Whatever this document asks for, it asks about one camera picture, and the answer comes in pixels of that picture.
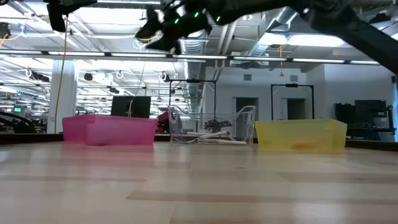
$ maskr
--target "white column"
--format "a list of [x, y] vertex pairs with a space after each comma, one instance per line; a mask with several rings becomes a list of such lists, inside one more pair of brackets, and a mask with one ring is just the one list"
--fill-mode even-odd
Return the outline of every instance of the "white column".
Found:
[[55, 106], [57, 104], [58, 88], [60, 85], [62, 61], [54, 60], [50, 90], [50, 109], [47, 121], [47, 134], [59, 133], [63, 131], [62, 118], [75, 115], [76, 111], [76, 92], [79, 77], [79, 69], [75, 67], [73, 61], [65, 61], [63, 67], [62, 85], [58, 101], [57, 111], [57, 131], [55, 128]]

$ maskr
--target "wooden surface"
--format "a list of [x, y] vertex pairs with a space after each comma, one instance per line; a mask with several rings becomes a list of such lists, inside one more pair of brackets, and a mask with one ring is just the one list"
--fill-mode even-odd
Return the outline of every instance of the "wooden surface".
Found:
[[0, 146], [1, 223], [393, 224], [398, 154]]

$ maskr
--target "computer monitor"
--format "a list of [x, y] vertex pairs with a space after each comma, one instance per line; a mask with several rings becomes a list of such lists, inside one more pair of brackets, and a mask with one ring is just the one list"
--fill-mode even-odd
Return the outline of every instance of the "computer monitor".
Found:
[[355, 115], [357, 122], [373, 124], [373, 118], [386, 118], [385, 100], [356, 100]]
[[150, 96], [114, 96], [112, 100], [112, 116], [128, 116], [130, 102], [131, 116], [135, 118], [149, 118]]

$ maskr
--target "pink plastic bin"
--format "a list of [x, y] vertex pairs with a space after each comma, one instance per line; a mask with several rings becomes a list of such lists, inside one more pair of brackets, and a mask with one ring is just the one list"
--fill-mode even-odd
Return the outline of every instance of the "pink plastic bin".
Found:
[[62, 119], [66, 142], [91, 146], [151, 145], [154, 143], [156, 119], [122, 116], [82, 115]]

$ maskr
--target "plastic bin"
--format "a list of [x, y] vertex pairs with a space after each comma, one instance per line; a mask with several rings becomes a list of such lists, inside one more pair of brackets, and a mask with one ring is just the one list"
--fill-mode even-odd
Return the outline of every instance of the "plastic bin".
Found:
[[82, 115], [62, 119], [66, 142], [92, 146], [151, 145], [155, 139], [156, 119], [122, 116]]
[[334, 119], [256, 121], [256, 131], [261, 149], [344, 152], [347, 124]]
[[[169, 106], [170, 140], [174, 143], [193, 144], [252, 144], [254, 134], [255, 106], [247, 106], [236, 114], [187, 113], [178, 106]], [[200, 134], [212, 134], [220, 131], [227, 135], [197, 141]]]

